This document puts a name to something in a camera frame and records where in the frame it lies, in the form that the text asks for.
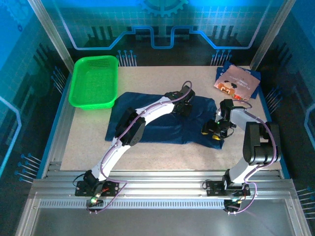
beige tabletop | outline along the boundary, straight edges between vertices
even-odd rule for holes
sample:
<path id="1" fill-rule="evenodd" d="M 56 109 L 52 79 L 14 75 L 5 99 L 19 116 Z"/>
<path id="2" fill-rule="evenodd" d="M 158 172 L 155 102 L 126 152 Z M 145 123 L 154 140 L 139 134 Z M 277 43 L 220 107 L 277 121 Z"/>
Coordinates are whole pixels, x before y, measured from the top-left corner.
<path id="1" fill-rule="evenodd" d="M 165 94 L 178 91 L 183 82 L 192 81 L 196 96 L 215 100 L 216 106 L 228 95 L 213 87 L 216 66 L 146 66 L 119 67 L 118 96 L 124 92 Z M 265 120 L 260 98 L 250 99 L 250 110 Z M 104 140 L 111 109 L 83 111 L 75 109 L 62 170 L 85 171 L 92 168 L 105 154 L 110 142 Z M 244 131 L 239 127 L 224 142 L 222 150 L 195 143 L 138 143 L 117 162 L 115 170 L 226 170 L 242 158 Z M 279 163 L 270 169 L 281 169 Z"/>

blue towel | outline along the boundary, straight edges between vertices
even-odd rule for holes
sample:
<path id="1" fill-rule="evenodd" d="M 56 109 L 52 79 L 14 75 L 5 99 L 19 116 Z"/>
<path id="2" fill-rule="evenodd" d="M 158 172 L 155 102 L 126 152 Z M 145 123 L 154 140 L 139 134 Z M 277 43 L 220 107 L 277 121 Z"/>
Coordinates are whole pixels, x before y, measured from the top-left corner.
<path id="1" fill-rule="evenodd" d="M 112 108 L 105 140 L 112 141 L 115 128 L 128 107 L 145 107 L 158 101 L 161 95 L 125 92 Z M 141 143 L 187 144 L 197 143 L 209 148 L 221 149 L 223 141 L 213 140 L 211 135 L 202 135 L 201 128 L 214 118 L 216 105 L 213 99 L 195 96 L 189 117 L 166 114 L 150 122 L 144 129 Z"/>
<path id="2" fill-rule="evenodd" d="M 226 61 L 224 63 L 224 66 L 223 67 L 218 67 L 217 68 L 217 75 L 216 75 L 216 81 L 217 79 L 220 77 L 221 73 L 224 73 L 225 71 L 227 71 L 227 69 L 230 67 L 230 65 L 233 65 L 232 63 L 230 63 L 229 61 Z M 254 70 L 247 70 L 247 69 L 244 69 L 244 68 L 241 68 L 245 71 L 247 71 L 248 73 L 250 73 L 251 75 L 253 75 L 255 78 L 257 78 L 258 80 L 261 80 L 261 75 L 260 75 L 260 72 L 258 71 L 254 71 Z M 252 93 L 251 95 L 251 98 L 253 99 L 256 99 L 257 97 L 257 94 L 258 94 L 258 88 L 259 86 L 255 89 L 255 91 Z"/>

blue wall panel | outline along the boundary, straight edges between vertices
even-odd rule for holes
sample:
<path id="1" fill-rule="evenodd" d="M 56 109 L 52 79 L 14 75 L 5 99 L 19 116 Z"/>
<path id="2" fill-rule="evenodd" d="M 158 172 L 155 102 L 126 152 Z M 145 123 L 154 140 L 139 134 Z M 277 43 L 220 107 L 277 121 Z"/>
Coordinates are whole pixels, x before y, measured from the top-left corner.
<path id="1" fill-rule="evenodd" d="M 47 0 L 44 5 L 74 60 L 133 50 L 138 65 L 214 65 L 216 50 L 225 58 L 232 50 L 234 63 L 248 65 L 282 2 Z"/>
<path id="2" fill-rule="evenodd" d="M 55 66 L 66 77 L 67 70 L 26 0 L 4 1 L 0 15 L 0 96 L 17 109 L 22 125 L 18 130 L 15 113 L 0 101 L 0 234 L 5 236 L 14 235 L 36 175 L 21 154 L 41 159 L 66 83 L 54 75 Z M 25 173 L 21 165 L 34 171 Z"/>
<path id="3" fill-rule="evenodd" d="M 297 189 L 315 187 L 314 11 L 314 1 L 297 0 L 259 67 L 264 93 L 277 87 L 282 93 L 271 116 L 280 124 L 283 155 Z"/>

wire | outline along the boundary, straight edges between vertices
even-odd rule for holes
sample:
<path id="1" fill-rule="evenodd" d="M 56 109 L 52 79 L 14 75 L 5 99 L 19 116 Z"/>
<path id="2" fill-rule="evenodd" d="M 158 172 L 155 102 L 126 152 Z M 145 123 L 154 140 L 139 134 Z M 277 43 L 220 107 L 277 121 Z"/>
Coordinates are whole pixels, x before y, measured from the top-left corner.
<path id="1" fill-rule="evenodd" d="M 106 154 L 103 156 L 103 159 L 101 161 L 101 165 L 100 165 L 100 171 L 102 173 L 103 176 L 105 176 L 104 172 L 103 172 L 103 165 L 105 163 L 105 161 L 107 161 L 107 159 L 109 158 L 109 156 L 112 154 L 113 150 L 115 147 L 117 147 L 118 145 L 118 141 L 120 141 L 120 139 L 131 129 L 131 127 L 136 123 L 136 121 L 146 112 L 148 112 L 149 110 L 151 110 L 152 108 L 159 106 L 159 105 L 163 105 L 163 104 L 167 104 L 167 103 L 173 103 L 173 102 L 177 102 L 179 100 L 182 100 L 183 98 L 185 98 L 191 91 L 192 89 L 192 82 L 191 81 L 185 81 L 183 83 L 182 88 L 185 86 L 186 83 L 190 84 L 190 88 L 188 89 L 188 91 L 181 97 L 174 99 L 174 100 L 170 100 L 170 101 L 164 101 L 164 102 L 160 102 L 160 103 L 156 103 L 151 105 L 150 107 L 148 107 L 147 109 L 143 110 L 131 123 L 130 125 L 127 127 L 127 129 L 117 138 L 116 142 L 114 145 L 112 145 L 112 147 L 106 152 Z"/>
<path id="2" fill-rule="evenodd" d="M 202 182 L 201 187 L 202 187 L 204 190 L 207 190 L 207 189 L 208 189 L 207 186 L 204 187 L 204 185 L 205 185 L 205 183 L 206 183 L 207 181 L 211 181 L 211 180 L 210 180 L 210 179 L 206 179 L 205 181 Z"/>
<path id="3" fill-rule="evenodd" d="M 81 174 L 81 175 L 79 175 L 79 176 L 77 176 L 73 181 L 72 181 L 72 184 L 73 184 L 73 186 L 74 187 L 76 187 L 77 188 L 77 184 L 76 185 L 74 185 L 74 182 L 79 178 L 79 177 L 81 177 L 81 176 L 83 176 L 84 174 Z"/>
<path id="4" fill-rule="evenodd" d="M 234 129 L 233 128 L 231 128 L 232 130 L 233 130 L 233 132 L 232 133 L 230 133 L 229 135 L 227 135 L 225 138 L 223 138 L 223 139 L 226 139 L 226 138 L 228 138 L 228 137 L 230 137 L 233 133 L 234 133 Z"/>
<path id="5" fill-rule="evenodd" d="M 247 101 L 244 101 L 244 100 L 233 100 L 233 102 L 243 102 L 243 103 L 246 103 L 247 105 L 249 105 L 249 107 L 247 107 L 246 109 L 252 108 L 251 103 L 249 103 L 249 102 L 247 102 Z"/>
<path id="6" fill-rule="evenodd" d="M 95 214 L 98 214 L 98 213 L 100 213 L 100 212 L 106 210 L 107 208 L 110 207 L 110 205 L 112 204 L 112 202 L 118 197 L 118 195 L 120 194 L 120 192 L 127 186 L 127 184 L 128 184 L 128 182 L 126 181 L 126 182 L 124 183 L 124 185 L 122 186 L 122 188 L 118 191 L 118 193 L 116 194 L 116 196 L 113 197 L 112 200 L 111 200 L 104 208 L 102 208 L 102 209 L 100 209 L 100 210 L 92 210 L 92 209 L 90 209 L 90 207 L 87 207 L 87 210 L 88 210 L 90 213 L 94 212 Z"/>
<path id="7" fill-rule="evenodd" d="M 233 214 L 239 214 L 243 211 L 245 211 L 246 209 L 248 209 L 252 203 L 254 202 L 256 196 L 257 196 L 257 184 L 255 182 L 251 182 L 251 181 L 248 181 L 248 179 L 254 175 L 257 171 L 259 171 L 260 169 L 264 168 L 264 167 L 268 167 L 270 165 L 272 165 L 276 158 L 277 158 L 277 146 L 276 146 L 276 142 L 275 142 L 275 139 L 274 139 L 274 136 L 272 135 L 271 133 L 271 130 L 269 129 L 269 127 L 266 125 L 266 123 L 261 120 L 260 118 L 254 116 L 253 114 L 251 113 L 248 113 L 247 111 L 244 111 L 245 114 L 247 114 L 248 116 L 252 117 L 253 119 L 259 121 L 266 129 L 267 133 L 269 134 L 269 137 L 270 137 L 270 140 L 271 140 L 271 144 L 272 144 L 272 148 L 273 148 L 273 157 L 270 161 L 270 163 L 266 164 L 266 165 L 259 165 L 259 166 L 256 166 L 252 171 L 250 171 L 245 177 L 244 177 L 244 182 L 247 183 L 247 184 L 250 184 L 252 183 L 255 187 L 255 192 L 254 192 L 254 195 L 252 197 L 252 200 L 250 201 L 250 203 L 242 210 L 238 210 L 237 212 L 233 212 Z"/>
<path id="8" fill-rule="evenodd" d="M 237 207 L 237 206 L 229 206 L 229 207 L 230 207 L 230 208 L 234 208 L 234 209 L 238 209 L 238 210 L 240 209 L 240 207 Z M 247 213 L 247 214 L 249 214 L 249 215 L 255 217 L 256 220 L 258 220 L 258 222 L 262 223 L 262 224 L 266 227 L 266 229 L 269 230 L 269 232 L 271 232 L 274 236 L 277 236 L 277 235 L 278 235 L 278 234 L 276 234 L 275 232 L 273 232 L 273 231 L 269 228 L 268 224 L 265 223 L 265 222 L 261 219 L 261 217 L 258 217 L 256 214 L 254 214 L 254 213 L 252 213 L 252 212 L 250 212 L 250 211 L 248 211 L 248 210 L 246 210 L 245 213 Z"/>
<path id="9" fill-rule="evenodd" d="M 116 194 L 116 196 L 107 204 L 106 207 L 100 209 L 100 210 L 95 210 L 94 212 L 95 213 L 99 213 L 99 212 L 102 212 L 104 210 L 106 210 L 111 204 L 112 202 L 117 198 L 117 196 L 120 194 L 120 192 L 126 187 L 126 185 L 128 184 L 128 181 L 125 181 L 125 180 L 115 180 L 115 179 L 111 179 L 109 177 L 107 177 L 105 174 L 104 174 L 104 171 L 103 171 L 103 165 L 105 163 L 105 161 L 107 161 L 107 159 L 109 158 L 109 156 L 112 154 L 113 150 L 115 147 L 117 147 L 118 145 L 118 141 L 120 141 L 120 139 L 131 129 L 131 127 L 136 123 L 136 121 L 143 115 L 145 114 L 146 112 L 150 111 L 152 108 L 156 107 L 156 106 L 159 106 L 159 105 L 163 105 L 163 104 L 167 104 L 167 103 L 173 103 L 173 102 L 177 102 L 179 100 L 182 100 L 183 98 L 185 98 L 191 91 L 192 89 L 192 82 L 191 81 L 185 81 L 182 85 L 182 88 L 185 86 L 186 83 L 189 83 L 190 84 L 190 87 L 188 89 L 188 91 L 182 95 L 181 97 L 179 98 L 176 98 L 174 100 L 170 100 L 170 101 L 164 101 L 164 102 L 160 102 L 160 103 L 156 103 L 156 104 L 153 104 L 151 106 L 149 106 L 148 108 L 146 108 L 145 110 L 143 110 L 131 123 L 130 125 L 127 127 L 127 129 L 117 138 L 116 142 L 114 145 L 112 145 L 112 147 L 106 152 L 106 154 L 103 156 L 103 159 L 101 161 L 101 165 L 100 165 L 100 172 L 102 173 L 102 175 L 105 177 L 106 180 L 108 181 L 112 181 L 112 182 L 116 182 L 116 183 L 124 183 L 123 187 L 118 191 L 118 193 Z"/>

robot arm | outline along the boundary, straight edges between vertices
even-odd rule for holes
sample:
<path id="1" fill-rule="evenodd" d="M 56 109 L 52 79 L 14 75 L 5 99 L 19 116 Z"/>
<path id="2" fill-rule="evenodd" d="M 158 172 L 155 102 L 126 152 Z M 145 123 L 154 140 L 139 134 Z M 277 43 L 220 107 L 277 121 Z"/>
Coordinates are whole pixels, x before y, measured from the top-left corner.
<path id="1" fill-rule="evenodd" d="M 110 148 L 98 164 L 85 173 L 83 180 L 86 184 L 94 189 L 98 183 L 106 180 L 120 157 L 141 140 L 145 126 L 151 121 L 168 113 L 188 116 L 191 111 L 189 102 L 194 96 L 191 87 L 183 86 L 181 91 L 168 92 L 146 107 L 128 108 L 116 127 Z"/>
<path id="2" fill-rule="evenodd" d="M 278 162 L 281 157 L 279 128 L 277 124 L 272 122 L 266 124 L 277 145 L 277 157 L 274 162 Z M 246 108 L 234 106 L 231 99 L 225 99 L 220 103 L 215 120 L 207 122 L 203 126 L 202 133 L 210 133 L 214 139 L 222 140 L 229 136 L 227 134 L 228 129 L 236 126 L 245 131 L 243 158 L 233 168 L 227 170 L 225 174 L 227 186 L 242 185 L 249 172 L 259 165 L 270 163 L 273 157 L 271 137 L 266 128 L 254 115 L 247 112 Z"/>

